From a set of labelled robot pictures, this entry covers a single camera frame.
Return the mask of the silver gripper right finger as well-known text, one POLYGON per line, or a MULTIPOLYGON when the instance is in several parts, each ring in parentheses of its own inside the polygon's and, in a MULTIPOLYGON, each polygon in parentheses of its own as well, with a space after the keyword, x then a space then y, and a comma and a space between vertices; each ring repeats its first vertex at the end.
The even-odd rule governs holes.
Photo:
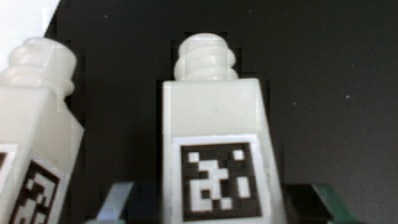
POLYGON ((286 185, 286 216, 287 224, 366 224, 325 184, 286 185))

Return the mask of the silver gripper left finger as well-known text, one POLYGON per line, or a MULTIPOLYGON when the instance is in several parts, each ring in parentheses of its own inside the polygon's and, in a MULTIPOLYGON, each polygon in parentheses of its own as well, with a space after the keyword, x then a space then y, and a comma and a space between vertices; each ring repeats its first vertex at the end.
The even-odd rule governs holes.
POLYGON ((96 218, 83 224, 126 224, 120 214, 133 185, 133 182, 117 182, 112 185, 96 218))

